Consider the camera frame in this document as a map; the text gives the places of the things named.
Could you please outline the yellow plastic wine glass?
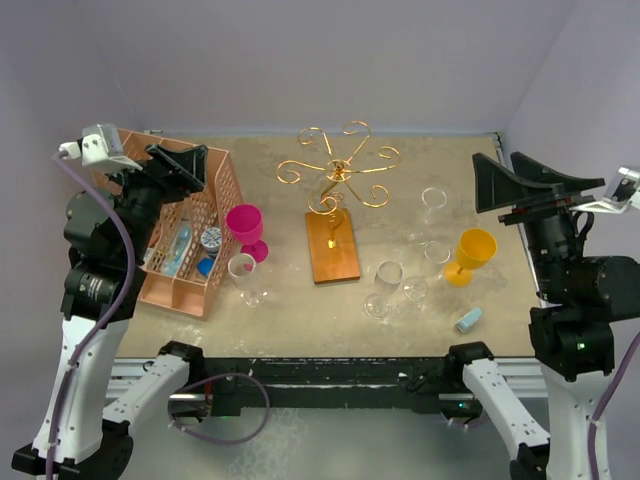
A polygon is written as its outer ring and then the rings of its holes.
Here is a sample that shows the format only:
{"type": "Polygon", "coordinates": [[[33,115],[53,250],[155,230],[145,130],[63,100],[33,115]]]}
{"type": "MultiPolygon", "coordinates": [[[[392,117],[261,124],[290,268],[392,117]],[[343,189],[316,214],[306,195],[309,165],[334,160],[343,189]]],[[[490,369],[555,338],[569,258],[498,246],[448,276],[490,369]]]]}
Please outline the yellow plastic wine glass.
{"type": "Polygon", "coordinates": [[[468,286],[473,272],[482,268],[497,252],[497,242],[488,231],[480,228],[466,230],[456,245],[454,259],[448,262],[443,275],[456,287],[468,286]]]}

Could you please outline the clear wine glass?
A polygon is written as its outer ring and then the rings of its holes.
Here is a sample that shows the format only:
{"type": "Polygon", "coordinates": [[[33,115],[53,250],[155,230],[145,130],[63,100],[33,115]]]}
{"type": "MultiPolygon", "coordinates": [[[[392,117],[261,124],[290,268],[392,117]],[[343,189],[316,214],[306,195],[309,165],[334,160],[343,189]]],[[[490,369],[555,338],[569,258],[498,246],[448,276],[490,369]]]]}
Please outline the clear wine glass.
{"type": "Polygon", "coordinates": [[[427,228],[440,216],[447,204],[447,194],[437,187],[428,187],[421,194],[421,207],[410,224],[407,239],[410,242],[420,241],[427,228]]]}
{"type": "Polygon", "coordinates": [[[451,257],[450,245],[438,240],[431,240],[424,246],[425,274],[428,278],[440,274],[451,257]]]}

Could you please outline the small clear glass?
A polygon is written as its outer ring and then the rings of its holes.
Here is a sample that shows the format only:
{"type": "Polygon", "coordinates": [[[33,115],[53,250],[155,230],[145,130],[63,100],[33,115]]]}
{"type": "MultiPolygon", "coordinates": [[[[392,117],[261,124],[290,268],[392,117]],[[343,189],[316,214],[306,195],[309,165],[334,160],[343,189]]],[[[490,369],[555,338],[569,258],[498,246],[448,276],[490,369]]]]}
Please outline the small clear glass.
{"type": "Polygon", "coordinates": [[[410,276],[404,280],[403,292],[414,302],[423,302],[429,294],[429,285],[422,276],[410,276]]]}

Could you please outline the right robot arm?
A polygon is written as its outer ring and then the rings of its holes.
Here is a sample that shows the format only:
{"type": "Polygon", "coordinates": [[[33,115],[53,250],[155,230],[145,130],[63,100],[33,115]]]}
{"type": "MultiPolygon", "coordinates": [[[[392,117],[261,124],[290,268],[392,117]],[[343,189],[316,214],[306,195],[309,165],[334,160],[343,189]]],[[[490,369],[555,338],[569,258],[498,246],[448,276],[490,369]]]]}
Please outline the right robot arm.
{"type": "Polygon", "coordinates": [[[629,362],[615,356],[612,324],[639,315],[639,264],[628,256],[588,256],[599,213],[621,214],[639,199],[639,175],[619,169],[616,187],[593,195],[601,178],[563,174],[515,152],[509,166],[477,153],[476,209],[497,211],[526,237],[541,305],[530,311],[529,336],[547,390],[549,428],[536,432],[526,409],[459,357],[446,383],[472,390],[511,449],[514,479],[607,479],[611,475],[605,410],[629,362]]]}

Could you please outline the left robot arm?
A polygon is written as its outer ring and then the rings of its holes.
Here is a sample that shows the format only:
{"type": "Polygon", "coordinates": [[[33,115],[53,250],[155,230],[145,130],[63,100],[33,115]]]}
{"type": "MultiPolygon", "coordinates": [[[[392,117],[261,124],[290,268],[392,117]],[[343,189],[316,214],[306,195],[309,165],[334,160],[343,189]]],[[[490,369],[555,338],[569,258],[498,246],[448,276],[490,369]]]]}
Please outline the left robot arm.
{"type": "Polygon", "coordinates": [[[175,390],[194,392],[205,382],[201,350],[170,347],[123,396],[105,402],[161,210],[206,186],[205,146],[172,151],[152,144],[145,151],[149,157],[141,163],[100,155],[120,193],[79,178],[82,190],[67,205],[70,270],[61,304],[61,355],[41,428],[13,455],[11,466],[19,472],[47,479],[117,479],[143,421],[175,390]]]}

